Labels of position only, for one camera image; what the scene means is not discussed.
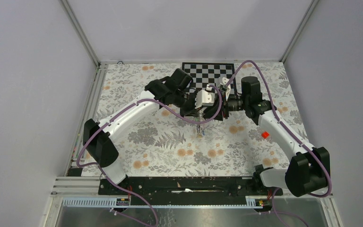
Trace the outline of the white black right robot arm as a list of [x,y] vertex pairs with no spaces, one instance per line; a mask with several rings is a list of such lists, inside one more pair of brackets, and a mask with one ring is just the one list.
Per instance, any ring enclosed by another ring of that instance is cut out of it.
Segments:
[[263,195],[270,188],[288,189],[292,195],[311,195],[318,198],[331,194],[330,155],[324,147],[306,142],[277,113],[271,100],[262,98],[257,77],[241,79],[242,93],[229,95],[228,79],[222,78],[219,91],[211,86],[202,89],[195,98],[196,108],[205,107],[205,119],[223,120],[233,111],[244,111],[284,151],[290,163],[287,169],[255,167],[252,188]]

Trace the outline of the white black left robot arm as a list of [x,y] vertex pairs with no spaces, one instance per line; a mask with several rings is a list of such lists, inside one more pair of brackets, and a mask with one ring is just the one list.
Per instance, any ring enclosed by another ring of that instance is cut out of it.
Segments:
[[169,105],[178,107],[180,112],[176,116],[185,119],[189,114],[196,114],[205,101],[213,104],[214,95],[205,89],[192,94],[188,92],[187,87],[192,81],[188,73],[176,69],[171,76],[150,81],[133,101],[112,116],[85,122],[80,153],[88,152],[94,159],[93,164],[108,179],[114,193],[123,194],[128,187],[126,173],[114,144],[122,133],[147,115]]

